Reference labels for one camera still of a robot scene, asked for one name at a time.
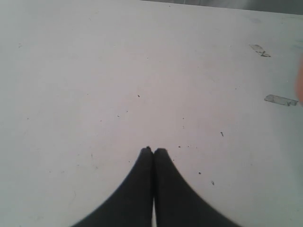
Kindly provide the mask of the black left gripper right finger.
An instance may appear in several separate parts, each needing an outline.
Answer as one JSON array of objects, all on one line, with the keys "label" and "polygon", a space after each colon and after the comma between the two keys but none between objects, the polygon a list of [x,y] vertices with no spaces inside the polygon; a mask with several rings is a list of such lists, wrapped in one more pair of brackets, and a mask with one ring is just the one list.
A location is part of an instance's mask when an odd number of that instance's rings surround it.
[{"label": "black left gripper right finger", "polygon": [[184,180],[166,149],[154,152],[158,227],[233,227],[234,222],[205,202]]}]

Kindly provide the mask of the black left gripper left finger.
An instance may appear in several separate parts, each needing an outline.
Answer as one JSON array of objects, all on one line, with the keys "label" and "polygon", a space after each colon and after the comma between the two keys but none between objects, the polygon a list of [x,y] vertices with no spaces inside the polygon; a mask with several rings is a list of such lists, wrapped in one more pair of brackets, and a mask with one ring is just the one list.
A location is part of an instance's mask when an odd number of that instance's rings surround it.
[{"label": "black left gripper left finger", "polygon": [[151,227],[153,189],[153,152],[145,147],[114,193],[74,226]]}]

